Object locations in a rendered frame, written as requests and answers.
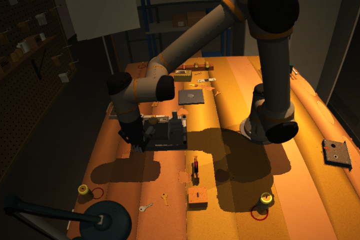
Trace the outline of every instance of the metal shelving unit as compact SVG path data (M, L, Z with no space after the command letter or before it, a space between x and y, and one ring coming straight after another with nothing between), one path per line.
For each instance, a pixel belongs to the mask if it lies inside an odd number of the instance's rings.
M172 21L160 22L159 7L171 6L171 5L182 5L182 4L200 4L200 3L208 4L208 3L220 3L221 2L220 0L203 0L203 1L168 2L168 3L160 3L160 4L152 4L151 5L151 0L146 0L146 3L145 3L145 0L140 0L140 1L141 1L141 6L138 6L137 9L142 10L146 38L130 40L128 31L125 31L125 38L126 38L126 43L128 46L129 58L130 58L131 63L133 63L134 61L133 61L133 57L132 57L132 50L131 50L130 43L147 41L148 51L149 51L149 59L152 59L154 56L158 55L158 48L157 48L156 41L152 42L152 40L158 39L160 52L162 52L163 51L162 33L185 32L188 29L190 29L190 27L187 27L187 26L172 27ZM153 22L152 9L155 9L156 22ZM224 36L222 37L222 41L223 41L222 46L224 47Z

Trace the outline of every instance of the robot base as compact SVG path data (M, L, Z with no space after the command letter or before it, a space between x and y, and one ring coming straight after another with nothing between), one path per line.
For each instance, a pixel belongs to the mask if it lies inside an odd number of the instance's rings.
M260 140L255 140L253 138L251 138L247 133L246 133L246 130L245 130L245 124L246 124L246 121L249 121L249 117L247 117L246 119L244 119L241 123L240 123L240 133L241 135L244 136L244 138L246 138L248 141L254 143L254 144L259 144L259 145L268 145L268 144L271 144L272 142L268 141L268 140L265 140L265 141L260 141Z

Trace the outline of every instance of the red circle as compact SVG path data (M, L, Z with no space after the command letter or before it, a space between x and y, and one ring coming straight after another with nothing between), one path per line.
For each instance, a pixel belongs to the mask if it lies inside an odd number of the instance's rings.
M101 189L101 190L102 190L102 194L101 194L100 197L98 197L98 198L93 198L93 199L101 199L102 196L104 195L104 190L103 190L101 187L96 187L95 189L92 190L92 192L94 192L96 189Z
M252 207L252 209L250 210L250 215L252 216L253 219L257 220L257 221L264 221L267 217L268 217L268 208L266 209L266 216L263 219L257 219L256 217L254 217L254 215L252 214L254 208L257 207L257 205L254 205Z

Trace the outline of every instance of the wall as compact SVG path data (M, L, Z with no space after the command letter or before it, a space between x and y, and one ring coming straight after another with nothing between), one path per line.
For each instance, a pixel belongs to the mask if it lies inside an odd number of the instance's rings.
M299 0L300 13L291 37L289 59L313 89L320 75L335 29L341 0ZM258 56L256 40L245 33L245 56Z
M70 12L68 11L66 0L54 0L56 6L60 5L57 10L61 19L62 27L64 28L66 39L70 39L75 35L74 25L71 21Z

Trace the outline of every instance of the key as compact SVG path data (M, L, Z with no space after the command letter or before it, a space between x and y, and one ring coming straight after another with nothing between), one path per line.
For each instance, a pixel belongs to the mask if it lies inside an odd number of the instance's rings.
M168 195L167 195L166 193L163 193L163 194L161 195L161 198L164 199L165 205L168 206L168 201L167 201Z
M152 206L152 205L153 205L153 203L148 204L148 205L146 205L146 206L141 206L141 207L139 208L139 210L140 210L140 212L144 212L147 208L149 208L149 207Z

